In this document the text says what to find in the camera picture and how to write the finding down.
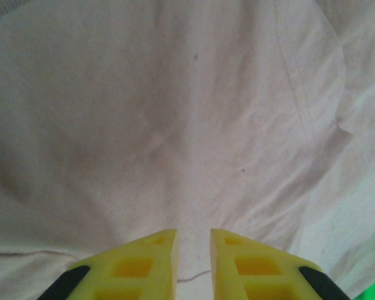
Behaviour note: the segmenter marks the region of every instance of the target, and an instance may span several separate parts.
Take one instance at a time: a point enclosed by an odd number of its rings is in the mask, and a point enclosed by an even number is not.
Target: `white cloth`
[[[375,281],[375,1],[34,0],[0,17],[0,299],[86,256],[209,229]]]

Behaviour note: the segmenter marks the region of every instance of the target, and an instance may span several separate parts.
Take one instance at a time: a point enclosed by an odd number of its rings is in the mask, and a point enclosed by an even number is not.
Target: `yellow plastic part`
[[[313,262],[223,229],[210,251],[215,300],[322,300],[298,269]]]
[[[78,261],[91,269],[67,300],[172,300],[176,297],[179,239],[159,231]]]

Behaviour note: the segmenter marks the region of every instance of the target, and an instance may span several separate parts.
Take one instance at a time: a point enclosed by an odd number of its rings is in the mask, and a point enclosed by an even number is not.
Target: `black rubber pad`
[[[326,274],[311,267],[300,267],[299,270],[322,300],[350,300]]]
[[[66,300],[89,270],[80,266],[63,273],[37,300]]]

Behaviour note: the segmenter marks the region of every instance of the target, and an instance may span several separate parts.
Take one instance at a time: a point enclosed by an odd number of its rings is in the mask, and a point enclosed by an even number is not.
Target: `white fabric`
[[[0,299],[178,228],[375,281],[375,1],[35,0],[0,18]]]

